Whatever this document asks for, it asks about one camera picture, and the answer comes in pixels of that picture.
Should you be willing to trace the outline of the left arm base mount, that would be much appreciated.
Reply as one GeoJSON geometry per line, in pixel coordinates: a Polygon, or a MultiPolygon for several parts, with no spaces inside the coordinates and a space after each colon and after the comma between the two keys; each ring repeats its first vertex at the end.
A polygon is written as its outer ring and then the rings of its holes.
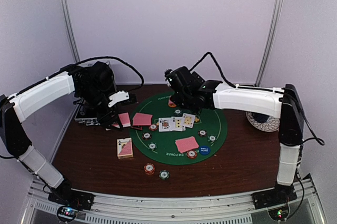
{"type": "Polygon", "coordinates": [[[70,206],[73,209],[82,211],[82,210],[91,210],[95,196],[92,193],[81,192],[72,190],[71,195],[68,199],[61,198],[55,193],[51,193],[48,196],[48,200],[65,206],[70,206]]]}

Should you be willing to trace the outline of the orange chip stack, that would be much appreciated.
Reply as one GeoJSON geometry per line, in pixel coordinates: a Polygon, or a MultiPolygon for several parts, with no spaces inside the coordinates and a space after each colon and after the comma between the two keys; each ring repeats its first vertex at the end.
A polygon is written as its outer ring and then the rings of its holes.
{"type": "Polygon", "coordinates": [[[146,175],[153,175],[155,173],[155,166],[152,163],[147,163],[144,166],[144,172],[146,175]]]}

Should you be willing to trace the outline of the brown chip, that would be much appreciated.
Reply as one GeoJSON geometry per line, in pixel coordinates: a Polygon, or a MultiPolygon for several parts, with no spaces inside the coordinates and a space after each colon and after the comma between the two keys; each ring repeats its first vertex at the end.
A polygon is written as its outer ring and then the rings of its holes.
{"type": "Polygon", "coordinates": [[[205,130],[199,130],[198,135],[201,136],[201,137],[205,137],[205,136],[207,136],[207,132],[205,130]]]}
{"type": "Polygon", "coordinates": [[[149,133],[149,132],[145,132],[145,133],[143,133],[143,135],[142,135],[142,139],[143,140],[149,140],[149,139],[151,139],[152,138],[152,135],[151,135],[151,133],[149,133]]]}

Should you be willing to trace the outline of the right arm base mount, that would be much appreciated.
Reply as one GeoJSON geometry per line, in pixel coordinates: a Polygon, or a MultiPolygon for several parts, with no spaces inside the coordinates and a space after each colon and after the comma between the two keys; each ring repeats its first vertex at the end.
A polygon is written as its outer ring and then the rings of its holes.
{"type": "Polygon", "coordinates": [[[289,201],[296,200],[298,197],[295,192],[286,193],[284,191],[266,190],[255,192],[252,199],[255,209],[270,208],[289,201]]]}

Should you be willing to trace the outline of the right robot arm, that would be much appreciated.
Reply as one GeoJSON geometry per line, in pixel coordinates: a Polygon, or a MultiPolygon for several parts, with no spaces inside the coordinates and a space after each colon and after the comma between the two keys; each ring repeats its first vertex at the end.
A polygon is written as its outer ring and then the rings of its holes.
{"type": "Polygon", "coordinates": [[[281,151],[276,179],[278,186],[271,190],[270,199],[279,204],[290,195],[289,186],[293,183],[300,163],[304,127],[304,120],[300,117],[301,106],[292,95],[281,92],[279,88],[260,90],[242,85],[230,87],[213,80],[185,83],[178,78],[168,77],[167,84],[174,90],[171,100],[193,113],[200,113],[202,109],[232,109],[279,119],[281,151]]]}

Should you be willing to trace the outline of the five of diamonds card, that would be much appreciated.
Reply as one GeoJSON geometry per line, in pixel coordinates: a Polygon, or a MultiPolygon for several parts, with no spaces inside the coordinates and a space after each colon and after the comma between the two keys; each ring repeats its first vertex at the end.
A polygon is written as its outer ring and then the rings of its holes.
{"type": "Polygon", "coordinates": [[[189,114],[189,113],[183,113],[182,116],[182,124],[186,128],[192,128],[195,122],[195,115],[194,114],[189,114]]]}

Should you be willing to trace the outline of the red-backed card deck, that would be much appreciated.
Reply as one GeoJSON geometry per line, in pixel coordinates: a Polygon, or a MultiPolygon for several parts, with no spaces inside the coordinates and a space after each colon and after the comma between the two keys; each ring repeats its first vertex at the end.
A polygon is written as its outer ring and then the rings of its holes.
{"type": "Polygon", "coordinates": [[[130,116],[126,113],[121,113],[118,115],[118,119],[115,123],[112,124],[112,127],[114,128],[127,128],[131,126],[130,116]]]}

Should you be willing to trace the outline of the orange dealer button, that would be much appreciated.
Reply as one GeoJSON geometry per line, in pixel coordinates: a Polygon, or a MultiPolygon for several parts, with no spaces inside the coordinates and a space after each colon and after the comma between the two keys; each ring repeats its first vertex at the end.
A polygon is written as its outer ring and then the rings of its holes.
{"type": "Polygon", "coordinates": [[[176,104],[174,104],[174,103],[169,103],[168,105],[169,105],[169,107],[171,107],[171,108],[176,107],[176,104]]]}

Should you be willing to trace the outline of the blue small blind button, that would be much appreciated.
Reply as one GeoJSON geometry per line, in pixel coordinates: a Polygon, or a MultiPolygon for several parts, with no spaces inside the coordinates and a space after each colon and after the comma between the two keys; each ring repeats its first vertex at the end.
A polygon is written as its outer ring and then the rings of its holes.
{"type": "Polygon", "coordinates": [[[199,153],[201,155],[209,155],[211,153],[210,147],[203,145],[199,147],[199,153]]]}

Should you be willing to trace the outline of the green chip top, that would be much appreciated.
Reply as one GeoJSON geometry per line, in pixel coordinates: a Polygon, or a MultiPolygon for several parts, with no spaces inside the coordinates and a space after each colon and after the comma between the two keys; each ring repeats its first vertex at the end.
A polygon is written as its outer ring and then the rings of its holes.
{"type": "Polygon", "coordinates": [[[182,110],[180,110],[180,109],[176,109],[175,111],[174,111],[174,115],[175,116],[181,116],[183,114],[183,112],[182,112],[182,110]]]}

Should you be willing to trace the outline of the three of spades card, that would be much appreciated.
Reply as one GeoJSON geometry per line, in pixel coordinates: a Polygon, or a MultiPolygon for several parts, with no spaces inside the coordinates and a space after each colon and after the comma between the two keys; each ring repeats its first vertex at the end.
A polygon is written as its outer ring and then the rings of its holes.
{"type": "Polygon", "coordinates": [[[172,125],[171,129],[172,131],[185,131],[186,128],[183,125],[183,117],[171,117],[172,125]]]}

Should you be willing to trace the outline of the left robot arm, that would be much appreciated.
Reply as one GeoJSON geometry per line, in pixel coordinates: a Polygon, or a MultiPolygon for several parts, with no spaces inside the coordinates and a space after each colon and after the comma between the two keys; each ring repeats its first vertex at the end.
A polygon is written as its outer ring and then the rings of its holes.
{"type": "Polygon", "coordinates": [[[111,128],[121,125],[117,104],[129,99],[129,93],[117,91],[111,68],[103,62],[89,67],[70,65],[61,73],[10,97],[1,96],[1,139],[7,152],[40,177],[64,205],[71,205],[76,194],[66,178],[33,146],[22,122],[30,115],[63,96],[74,93],[97,113],[99,124],[111,128]]]}

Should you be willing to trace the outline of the dealt card bottom player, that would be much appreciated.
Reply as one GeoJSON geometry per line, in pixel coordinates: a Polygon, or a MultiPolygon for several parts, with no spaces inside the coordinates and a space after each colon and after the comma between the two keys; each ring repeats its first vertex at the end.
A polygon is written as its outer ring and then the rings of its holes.
{"type": "Polygon", "coordinates": [[[197,143],[195,137],[175,140],[175,144],[179,153],[185,153],[199,147],[199,144],[197,143]]]}

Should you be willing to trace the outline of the green chip stack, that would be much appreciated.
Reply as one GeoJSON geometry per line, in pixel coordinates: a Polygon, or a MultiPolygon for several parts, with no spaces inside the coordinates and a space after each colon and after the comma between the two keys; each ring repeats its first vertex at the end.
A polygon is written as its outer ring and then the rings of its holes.
{"type": "Polygon", "coordinates": [[[167,170],[161,170],[158,174],[159,178],[162,180],[166,180],[170,177],[170,172],[167,170]]]}

